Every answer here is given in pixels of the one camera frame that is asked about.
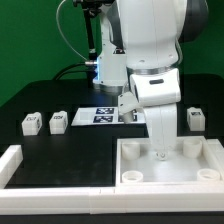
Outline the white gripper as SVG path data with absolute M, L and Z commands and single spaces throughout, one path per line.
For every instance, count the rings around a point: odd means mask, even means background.
M 151 147 L 159 161 L 176 146 L 177 103 L 181 100 L 179 70 L 155 75 L 132 74 L 131 91 L 143 110 Z

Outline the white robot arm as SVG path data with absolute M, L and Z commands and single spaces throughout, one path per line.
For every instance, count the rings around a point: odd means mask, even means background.
M 122 85 L 118 111 L 126 123 L 144 114 L 151 147 L 165 160 L 176 146 L 177 103 L 181 100 L 180 44 L 197 38 L 208 20 L 206 0 L 96 0 L 109 43 L 101 79 Z

